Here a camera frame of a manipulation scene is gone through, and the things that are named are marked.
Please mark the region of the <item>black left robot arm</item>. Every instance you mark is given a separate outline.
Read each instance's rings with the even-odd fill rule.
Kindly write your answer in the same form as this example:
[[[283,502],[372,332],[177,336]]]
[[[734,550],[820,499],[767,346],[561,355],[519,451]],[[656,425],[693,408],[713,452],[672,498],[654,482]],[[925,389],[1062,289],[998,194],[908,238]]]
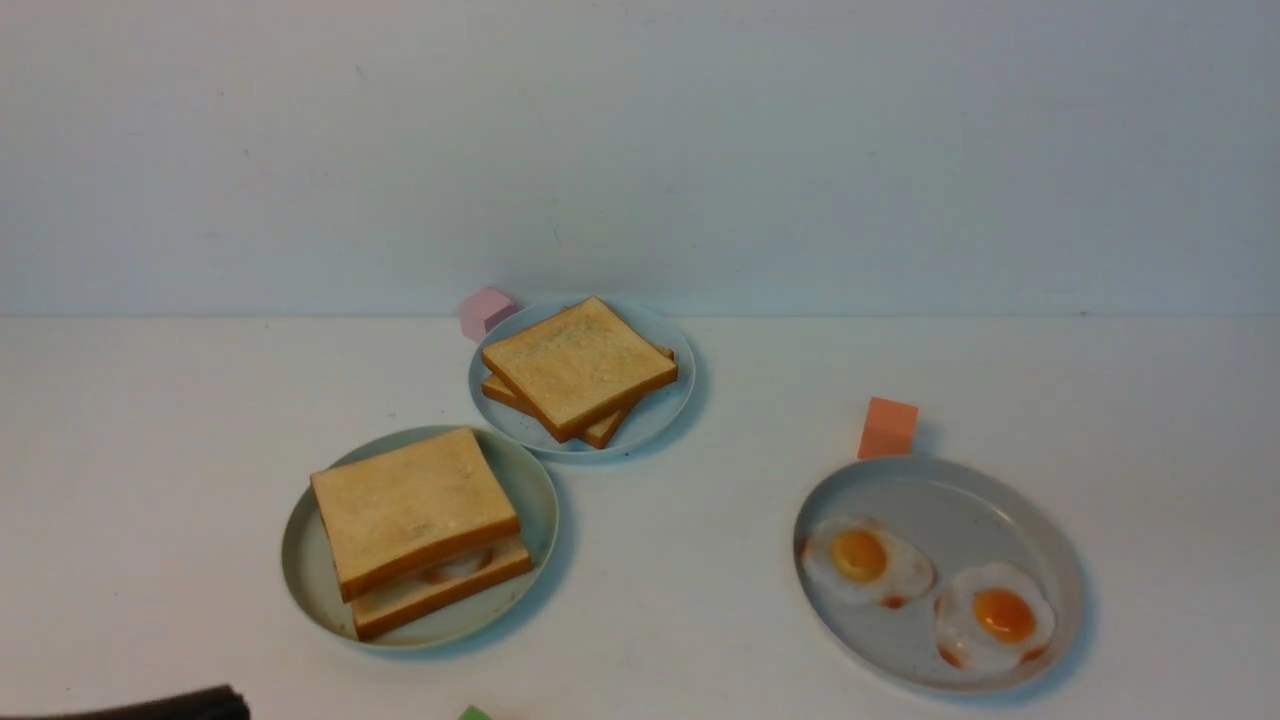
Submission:
[[[12,715],[3,719],[251,719],[244,697],[230,685],[212,685],[180,694],[147,700],[132,705],[93,708],[78,712],[45,715]]]

